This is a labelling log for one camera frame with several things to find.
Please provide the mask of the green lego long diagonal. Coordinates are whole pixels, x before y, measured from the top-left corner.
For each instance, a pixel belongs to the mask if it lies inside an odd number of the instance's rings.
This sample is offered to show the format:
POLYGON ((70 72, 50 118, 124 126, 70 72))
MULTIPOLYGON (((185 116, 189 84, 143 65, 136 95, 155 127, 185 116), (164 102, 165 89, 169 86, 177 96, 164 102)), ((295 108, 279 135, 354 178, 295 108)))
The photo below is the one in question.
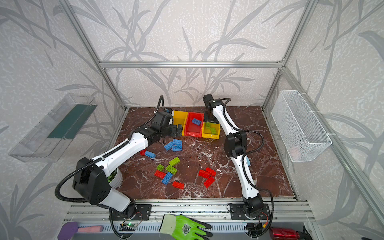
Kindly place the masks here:
POLYGON ((179 159, 179 157, 176 157, 176 158, 174 158, 174 159, 172 159, 171 161, 169 161, 169 165, 170 166, 172 166, 172 167, 174 167, 175 165, 177 165, 178 163, 180 163, 180 159, 179 159))

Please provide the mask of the small green lego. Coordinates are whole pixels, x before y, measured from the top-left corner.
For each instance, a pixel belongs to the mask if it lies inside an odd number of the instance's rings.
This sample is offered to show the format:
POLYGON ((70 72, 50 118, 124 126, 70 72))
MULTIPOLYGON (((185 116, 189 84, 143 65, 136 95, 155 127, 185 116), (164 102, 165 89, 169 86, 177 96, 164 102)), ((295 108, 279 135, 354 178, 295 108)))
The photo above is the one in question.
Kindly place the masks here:
POLYGON ((157 166, 157 170, 160 171, 160 172, 162 172, 164 169, 165 169, 165 167, 163 165, 161 165, 161 164, 159 164, 157 166))

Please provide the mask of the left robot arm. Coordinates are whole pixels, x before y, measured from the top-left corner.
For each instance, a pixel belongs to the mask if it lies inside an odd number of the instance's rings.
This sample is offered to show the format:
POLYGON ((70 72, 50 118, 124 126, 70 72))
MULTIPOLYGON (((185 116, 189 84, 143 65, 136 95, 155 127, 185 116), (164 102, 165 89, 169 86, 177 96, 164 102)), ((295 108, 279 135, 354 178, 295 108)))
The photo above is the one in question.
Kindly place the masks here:
POLYGON ((157 112, 149 126, 136 128, 129 138, 102 155, 82 158, 76 170, 64 177, 55 189, 55 196, 64 202, 88 202, 109 208, 130 218, 136 212, 136 203, 127 195, 111 187, 108 177, 126 160, 165 137, 179 137, 181 126, 174 125, 174 112, 166 108, 157 112), (81 198, 68 198, 60 193, 61 187, 73 179, 73 188, 81 198))

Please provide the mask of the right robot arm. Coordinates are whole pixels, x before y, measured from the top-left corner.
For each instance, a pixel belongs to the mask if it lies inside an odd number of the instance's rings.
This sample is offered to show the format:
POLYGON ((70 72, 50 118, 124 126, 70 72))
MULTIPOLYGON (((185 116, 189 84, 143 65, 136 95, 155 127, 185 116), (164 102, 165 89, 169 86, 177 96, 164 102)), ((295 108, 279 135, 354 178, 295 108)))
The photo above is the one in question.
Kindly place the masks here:
POLYGON ((255 219, 264 208, 264 201, 260 195, 262 189, 256 187, 250 168, 248 166, 248 155, 260 150, 264 146, 264 137, 257 131, 242 130, 230 117, 226 106, 231 99, 214 99, 211 94, 203 97, 209 120, 219 122, 225 132, 226 138, 224 150, 231 158, 236 168, 242 188, 244 201, 244 213, 249 219, 255 219), (255 133, 261 137, 261 144, 255 150, 247 152, 247 133, 255 133))

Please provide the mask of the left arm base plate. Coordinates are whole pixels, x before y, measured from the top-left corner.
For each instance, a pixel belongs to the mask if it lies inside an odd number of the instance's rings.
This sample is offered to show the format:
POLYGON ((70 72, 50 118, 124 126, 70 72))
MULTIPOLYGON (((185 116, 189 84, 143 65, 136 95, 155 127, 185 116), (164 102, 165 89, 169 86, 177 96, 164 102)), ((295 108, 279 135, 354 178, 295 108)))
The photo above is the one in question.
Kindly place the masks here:
POLYGON ((130 206, 128 210, 123 212, 119 212, 115 209, 112 209, 112 211, 110 212, 109 220, 148 221, 150 218, 151 209, 152 205, 150 204, 136 204, 135 206, 130 206))

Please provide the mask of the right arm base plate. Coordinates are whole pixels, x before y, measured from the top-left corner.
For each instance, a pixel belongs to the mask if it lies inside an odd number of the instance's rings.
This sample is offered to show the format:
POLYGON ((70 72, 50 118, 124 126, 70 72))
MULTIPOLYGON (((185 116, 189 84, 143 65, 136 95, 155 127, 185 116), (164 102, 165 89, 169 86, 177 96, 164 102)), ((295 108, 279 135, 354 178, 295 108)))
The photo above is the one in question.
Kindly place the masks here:
POLYGON ((262 209, 251 212, 244 204, 229 203, 228 210, 231 215, 231 220, 263 220, 268 221, 271 218, 269 205, 264 203, 262 209))

